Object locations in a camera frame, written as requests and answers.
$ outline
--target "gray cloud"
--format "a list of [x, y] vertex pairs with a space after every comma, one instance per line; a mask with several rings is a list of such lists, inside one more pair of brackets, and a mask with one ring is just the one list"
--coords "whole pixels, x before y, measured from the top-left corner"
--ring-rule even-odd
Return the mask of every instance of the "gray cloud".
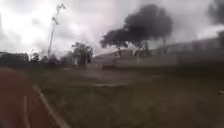
[[[202, 30], [212, 26], [207, 9], [213, 0], [62, 0], [67, 6], [59, 16], [60, 25], [55, 29], [54, 48], [68, 49], [75, 41], [84, 40], [95, 47], [97, 53], [101, 49], [99, 40], [110, 29], [116, 29], [124, 24], [127, 15], [136, 12], [146, 4], [157, 4], [164, 7], [174, 20], [172, 39], [186, 41], [197, 38]], [[43, 0], [4, 0], [4, 5], [15, 14], [26, 13], [41, 6]], [[58, 1], [49, 1], [52, 6]], [[45, 39], [34, 42], [35, 47], [46, 49], [49, 44], [50, 27], [33, 19], [32, 25], [46, 33]]]
[[4, 52], [16, 52], [19, 51], [19, 49], [21, 48], [21, 44], [20, 44], [20, 38], [11, 33], [11, 37], [13, 37], [13, 39], [17, 40], [17, 44], [15, 44], [15, 40], [8, 38], [2, 28], [2, 19], [1, 19], [1, 15], [0, 15], [0, 51], [4, 51]]

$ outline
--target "wall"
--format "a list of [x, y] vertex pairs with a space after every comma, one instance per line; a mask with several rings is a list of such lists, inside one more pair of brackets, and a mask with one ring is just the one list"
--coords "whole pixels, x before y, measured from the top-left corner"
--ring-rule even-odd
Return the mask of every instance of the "wall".
[[178, 64], [178, 56], [175, 54], [152, 56], [145, 58], [119, 59], [116, 61], [116, 65], [121, 67], [175, 66], [177, 64]]
[[133, 57], [129, 59], [118, 59], [116, 65], [121, 67], [162, 67], [213, 62], [224, 62], [223, 50], [166, 54], [146, 58]]

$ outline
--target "light pole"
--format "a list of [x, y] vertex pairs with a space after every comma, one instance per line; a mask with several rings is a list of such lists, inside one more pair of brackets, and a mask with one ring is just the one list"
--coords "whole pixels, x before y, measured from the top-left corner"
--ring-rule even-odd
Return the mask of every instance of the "light pole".
[[66, 9], [64, 4], [58, 5], [57, 6], [57, 13], [54, 17], [52, 17], [53, 20], [53, 28], [52, 28], [52, 32], [51, 32], [51, 38], [50, 38], [50, 45], [48, 47], [48, 57], [50, 57], [51, 55], [51, 46], [52, 46], [52, 41], [53, 41], [53, 37], [54, 37], [54, 29], [56, 25], [59, 25], [57, 19], [58, 19], [58, 15], [61, 9]]

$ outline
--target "tree canopy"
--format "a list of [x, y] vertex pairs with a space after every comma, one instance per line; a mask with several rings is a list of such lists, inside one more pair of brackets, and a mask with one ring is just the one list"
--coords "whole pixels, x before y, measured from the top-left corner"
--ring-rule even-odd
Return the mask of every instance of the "tree canopy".
[[38, 63], [40, 60], [40, 55], [38, 53], [33, 53], [30, 61], [33, 63]]
[[168, 37], [172, 32], [172, 25], [172, 19], [167, 12], [151, 4], [127, 16], [123, 28], [109, 31], [100, 43], [102, 47], [127, 47], [128, 42], [136, 47], [142, 47], [144, 40]]
[[93, 49], [86, 44], [77, 42], [72, 45], [74, 57], [78, 61], [78, 65], [85, 66], [87, 63], [91, 63], [93, 57]]
[[209, 15], [214, 23], [224, 24], [224, 1], [214, 0], [209, 7]]

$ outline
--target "tree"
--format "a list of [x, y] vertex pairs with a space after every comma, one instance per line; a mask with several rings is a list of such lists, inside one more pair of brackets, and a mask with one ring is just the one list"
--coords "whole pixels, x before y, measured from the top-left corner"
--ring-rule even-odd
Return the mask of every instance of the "tree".
[[172, 19], [167, 12], [163, 8], [151, 4], [144, 6], [137, 13], [127, 16], [123, 28], [109, 31], [100, 43], [103, 48], [116, 46], [120, 51], [120, 48], [127, 47], [128, 43], [143, 48], [144, 46], [148, 47], [145, 45], [148, 40], [162, 38], [165, 46], [167, 37], [172, 33], [172, 26]]
[[128, 34], [124, 29], [109, 31], [100, 41], [101, 46], [106, 48], [107, 46], [115, 46], [118, 49], [119, 57], [121, 56], [121, 48], [128, 47]]
[[47, 64], [48, 63], [48, 58], [47, 56], [43, 56], [42, 59], [40, 60], [41, 64]]
[[144, 6], [139, 12], [129, 15], [125, 19], [124, 28], [128, 30], [130, 42], [137, 47], [142, 47], [144, 40], [162, 38], [164, 46], [166, 38], [172, 33], [172, 19], [163, 8], [151, 4]]
[[32, 55], [32, 58], [31, 58], [31, 62], [33, 62], [33, 63], [38, 63], [39, 62], [39, 54], [38, 53], [34, 53], [33, 55]]
[[15, 54], [22, 61], [29, 61], [29, 56], [27, 53]]
[[0, 58], [0, 65], [18, 69], [29, 68], [29, 63], [26, 61], [27, 59], [23, 60], [23, 56], [20, 55], [25, 54], [4, 53]]
[[74, 64], [74, 53], [73, 51], [68, 51], [66, 55], [61, 57], [60, 62], [64, 66], [71, 66]]
[[214, 0], [209, 6], [208, 13], [215, 24], [224, 24], [224, 1]]
[[49, 57], [49, 59], [48, 59], [48, 64], [49, 65], [56, 65], [56, 64], [58, 64], [58, 59], [57, 59], [57, 57], [56, 57], [56, 55], [55, 54], [52, 54], [50, 57]]
[[92, 62], [93, 49], [83, 43], [77, 42], [73, 47], [74, 61], [80, 66], [85, 66]]

